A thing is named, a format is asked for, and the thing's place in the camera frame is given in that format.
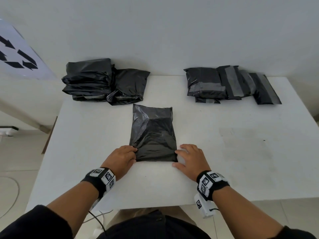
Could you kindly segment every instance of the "white poster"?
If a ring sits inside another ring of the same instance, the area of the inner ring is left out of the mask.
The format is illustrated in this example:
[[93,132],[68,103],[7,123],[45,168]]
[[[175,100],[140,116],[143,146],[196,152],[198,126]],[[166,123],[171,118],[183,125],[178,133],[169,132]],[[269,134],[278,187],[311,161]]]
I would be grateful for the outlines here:
[[56,79],[17,30],[3,19],[0,19],[0,72],[18,79]]

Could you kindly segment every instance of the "white cable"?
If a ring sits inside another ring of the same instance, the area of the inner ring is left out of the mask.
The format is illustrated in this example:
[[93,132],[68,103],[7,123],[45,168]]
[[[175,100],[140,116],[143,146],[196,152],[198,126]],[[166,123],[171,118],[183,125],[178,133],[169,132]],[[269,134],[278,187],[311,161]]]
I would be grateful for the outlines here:
[[13,180],[13,181],[17,184],[17,186],[18,186],[18,194],[17,194],[16,199],[14,200],[14,203],[13,203],[13,204],[11,205],[11,207],[6,211],[6,213],[4,213],[4,214],[0,217],[0,219],[1,219],[1,218],[4,217],[4,216],[12,209],[12,207],[15,205],[15,203],[16,203],[18,197],[19,197],[19,194],[20,194],[20,186],[19,186],[19,183],[18,183],[15,179],[13,179],[13,178],[10,178],[10,177],[0,177],[0,178],[8,178],[8,179],[11,179],[11,180]]

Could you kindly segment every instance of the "black shirt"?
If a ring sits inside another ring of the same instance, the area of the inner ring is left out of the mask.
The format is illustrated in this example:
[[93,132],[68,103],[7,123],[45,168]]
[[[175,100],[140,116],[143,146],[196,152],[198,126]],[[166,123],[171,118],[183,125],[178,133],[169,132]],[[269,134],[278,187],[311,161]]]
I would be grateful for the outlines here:
[[[154,238],[154,239],[210,239],[210,237],[197,226],[180,219],[163,215],[160,211],[154,211],[123,221],[109,228],[107,236],[102,233],[98,239],[117,238]],[[72,239],[72,231],[62,217],[43,205],[37,205],[28,213],[22,215],[2,232],[0,239],[13,238],[58,238]],[[315,239],[305,231],[290,229],[285,226],[275,237],[276,239]]]

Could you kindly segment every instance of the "black cable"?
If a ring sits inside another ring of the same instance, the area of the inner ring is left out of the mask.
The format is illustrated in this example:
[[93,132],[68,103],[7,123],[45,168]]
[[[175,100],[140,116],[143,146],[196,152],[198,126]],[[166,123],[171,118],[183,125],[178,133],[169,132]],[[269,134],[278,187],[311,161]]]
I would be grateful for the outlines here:
[[[101,211],[101,214],[99,214],[99,215],[97,215],[96,217],[99,217],[100,215],[106,215],[106,214],[108,214],[108,213],[111,213],[113,210],[111,210],[111,211],[109,211],[109,212],[106,212],[106,213],[102,213]],[[95,219],[94,217],[93,218],[91,218],[91,219],[88,219],[88,220],[86,220],[86,221],[84,221],[82,224],[84,224],[84,223],[86,223],[86,222],[88,222],[88,221],[91,221],[91,220],[93,220],[93,219]]]
[[93,215],[91,211],[89,211],[89,213],[90,213],[95,219],[97,219],[97,221],[100,223],[100,225],[102,226],[102,228],[103,228],[103,230],[104,230],[105,236],[107,237],[106,230],[105,230],[103,224],[101,223],[101,221],[100,221],[95,215]]

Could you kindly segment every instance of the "black sleeve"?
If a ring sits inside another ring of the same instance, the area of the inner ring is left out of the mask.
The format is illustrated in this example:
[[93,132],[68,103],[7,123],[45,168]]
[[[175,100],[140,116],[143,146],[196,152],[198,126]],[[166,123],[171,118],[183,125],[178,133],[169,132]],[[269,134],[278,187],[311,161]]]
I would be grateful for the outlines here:
[[316,239],[316,237],[309,232],[290,229],[288,226],[285,226],[273,239]]
[[44,205],[37,205],[0,232],[0,239],[59,238],[72,239],[72,230],[65,219]]

